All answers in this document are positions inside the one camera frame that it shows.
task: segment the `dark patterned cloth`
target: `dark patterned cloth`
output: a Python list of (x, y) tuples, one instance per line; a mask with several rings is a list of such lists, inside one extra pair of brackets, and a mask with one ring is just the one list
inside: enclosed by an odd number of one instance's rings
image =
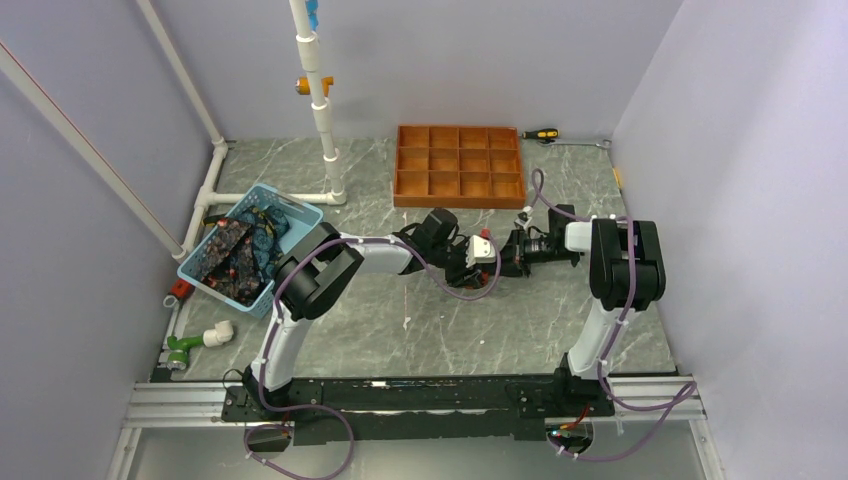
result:
[(243, 305), (250, 305), (274, 279), (283, 251), (279, 238), (289, 229), (283, 211), (251, 207), (235, 218), (218, 220), (206, 243), (198, 275), (201, 281)]

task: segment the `gray marble table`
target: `gray marble table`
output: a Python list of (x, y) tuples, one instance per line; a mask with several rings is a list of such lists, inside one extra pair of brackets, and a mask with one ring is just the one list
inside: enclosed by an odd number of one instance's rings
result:
[[(394, 139), (340, 139), (348, 203), (321, 206), (340, 231), (385, 235), (420, 221), (429, 209), (394, 208)], [(624, 214), (607, 153), (595, 147), (544, 147), (522, 142), (525, 178), (546, 172), (545, 196), (572, 203), (578, 214)], [(327, 191), (317, 139), (237, 142), (225, 161), (218, 191), (242, 193), (261, 182), (283, 192)], [(544, 207), (537, 224), (547, 230)], [(487, 227), (506, 240), (516, 211), (452, 210), (461, 232)], [(504, 278), (487, 298), (463, 302), (445, 295), (423, 272), (398, 277), (360, 275), (324, 317), (315, 320), (297, 360), (299, 376), (468, 375), (551, 372), (577, 340), (591, 308), (587, 262), (533, 267), (533, 276)], [(220, 379), (243, 369), (259, 351), (268, 317), (257, 320), (195, 292), (185, 305), (185, 334), (232, 320), (236, 338), (220, 348), (192, 350), (190, 366), (174, 379)], [(674, 369), (654, 308), (622, 338), (614, 371)]]

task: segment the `robotic arm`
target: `robotic arm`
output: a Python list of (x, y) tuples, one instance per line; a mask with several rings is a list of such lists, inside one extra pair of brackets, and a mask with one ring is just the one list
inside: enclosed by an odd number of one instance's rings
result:
[[(558, 209), (574, 212), (571, 205)], [(584, 380), (597, 380), (595, 366), (619, 321), (629, 290), (629, 268), (626, 258), (627, 237), (614, 219), (592, 219), (580, 222), (566, 218), (553, 209), (548, 211), (549, 231), (527, 227), (516, 221), (515, 229), (500, 251), (501, 276), (530, 276), (533, 263), (568, 260), (576, 265), (589, 254), (590, 288), (595, 300), (589, 318), (575, 346), (567, 353), (571, 374)], [(294, 375), (297, 354), (312, 325), (312, 320), (326, 313), (339, 299), (354, 274), (384, 273), (406, 275), (424, 268), (412, 253), (395, 243), (414, 249), (430, 265), (444, 271), (445, 283), (451, 287), (477, 289), (485, 286), (494, 274), (495, 250), (486, 238), (488, 232), (466, 237), (458, 233), (456, 216), (435, 209), (420, 224), (411, 224), (386, 236), (394, 243), (348, 243), (335, 245), (319, 254), (313, 262), (296, 273), (282, 292), (284, 308), (273, 308), (271, 323), (261, 351), (272, 342), (267, 359), (263, 354), (251, 363), (243, 376), (248, 393), (258, 399), (264, 388), (265, 400), (274, 406), (288, 403), (288, 388)], [(653, 222), (634, 222), (636, 250), (636, 298), (619, 329), (621, 338), (630, 320), (659, 299), (665, 289), (665, 274)], [(319, 246), (338, 238), (360, 238), (338, 232), (329, 223), (319, 224), (282, 260), (276, 275), (277, 285), (295, 270), (307, 255)], [(274, 324), (277, 335), (271, 339)], [(259, 384), (259, 371), (265, 365), (264, 385)]]

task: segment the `brown organizer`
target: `brown organizer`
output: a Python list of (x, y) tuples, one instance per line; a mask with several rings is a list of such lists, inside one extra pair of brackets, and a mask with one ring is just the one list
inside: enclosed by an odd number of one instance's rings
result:
[(401, 125), (396, 207), (524, 207), (518, 132), (508, 127)]

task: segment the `yellow and black screwdriver handle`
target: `yellow and black screwdriver handle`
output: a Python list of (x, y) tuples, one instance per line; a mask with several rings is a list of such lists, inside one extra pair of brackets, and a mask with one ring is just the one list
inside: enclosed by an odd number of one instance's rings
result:
[(556, 128), (543, 128), (541, 130), (526, 131), (522, 134), (522, 138), (539, 140), (542, 143), (553, 142), (559, 136), (559, 130)]

